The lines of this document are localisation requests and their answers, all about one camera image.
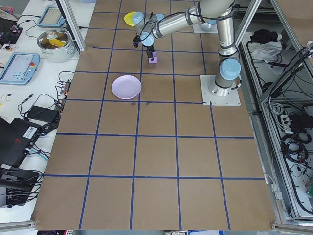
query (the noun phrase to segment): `laptop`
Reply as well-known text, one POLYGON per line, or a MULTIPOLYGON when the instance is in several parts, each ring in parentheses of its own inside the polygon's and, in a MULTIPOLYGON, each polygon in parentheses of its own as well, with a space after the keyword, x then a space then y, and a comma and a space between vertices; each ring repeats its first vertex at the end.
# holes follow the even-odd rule
POLYGON ((35 123, 16 118, 9 124, 0 118, 0 165, 19 167, 40 133, 35 123))

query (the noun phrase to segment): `screen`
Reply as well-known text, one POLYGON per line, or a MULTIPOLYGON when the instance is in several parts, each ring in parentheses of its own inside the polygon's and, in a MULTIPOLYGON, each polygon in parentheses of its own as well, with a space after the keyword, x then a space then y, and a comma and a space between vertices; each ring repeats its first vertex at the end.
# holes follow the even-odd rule
POLYGON ((25 74, 28 72, 29 63, 32 62, 33 58, 33 55, 14 55, 1 80, 10 82, 23 81, 25 74))
POLYGON ((44 15, 41 24, 56 24, 61 17, 61 12, 58 8, 49 8, 44 15))

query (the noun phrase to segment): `black cloth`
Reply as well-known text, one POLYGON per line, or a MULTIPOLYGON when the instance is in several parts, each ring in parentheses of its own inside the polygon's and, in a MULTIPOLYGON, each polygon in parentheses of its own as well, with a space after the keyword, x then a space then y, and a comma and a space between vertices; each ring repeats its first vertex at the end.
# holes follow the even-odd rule
POLYGON ((22 28, 19 30, 13 29, 12 27, 16 25, 15 21, 3 19, 0 17, 0 44, 5 43, 16 43, 19 38, 22 28))
POLYGON ((267 29, 260 29, 258 31, 255 31, 250 38, 253 42, 268 43, 276 42, 278 35, 276 32, 271 32, 267 29))

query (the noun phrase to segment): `purple block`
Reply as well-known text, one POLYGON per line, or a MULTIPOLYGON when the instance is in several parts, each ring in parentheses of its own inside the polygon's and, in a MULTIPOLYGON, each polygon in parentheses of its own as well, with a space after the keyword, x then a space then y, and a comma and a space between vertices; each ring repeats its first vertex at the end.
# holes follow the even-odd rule
POLYGON ((153 60, 149 58, 149 64, 155 64, 157 62, 157 52, 152 52, 153 60))

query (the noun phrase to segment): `sticker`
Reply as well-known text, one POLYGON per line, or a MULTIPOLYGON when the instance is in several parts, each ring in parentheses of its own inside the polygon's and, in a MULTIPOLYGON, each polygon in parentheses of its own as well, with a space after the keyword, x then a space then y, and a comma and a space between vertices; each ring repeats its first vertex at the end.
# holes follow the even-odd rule
POLYGON ((23 137, 31 139, 33 135, 36 133, 36 131, 37 131, 37 128, 30 126, 28 130, 25 132, 25 134, 23 135, 23 137))
POLYGON ((11 167, 8 166, 8 165, 6 165, 6 164, 2 164, 2 165, 1 165, 1 168, 6 169, 6 170, 9 170, 11 167))

